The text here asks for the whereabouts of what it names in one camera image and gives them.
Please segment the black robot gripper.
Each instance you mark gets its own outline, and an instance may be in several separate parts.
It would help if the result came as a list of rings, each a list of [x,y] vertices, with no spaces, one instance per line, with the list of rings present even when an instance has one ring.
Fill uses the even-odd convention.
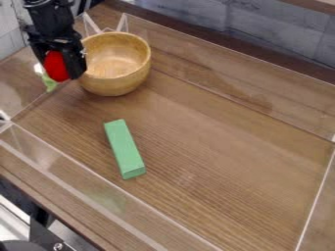
[[[26,31],[38,61],[44,64],[48,50],[62,50],[66,70],[71,79],[87,71],[86,48],[75,30],[71,7],[75,0],[24,0],[32,24]]]

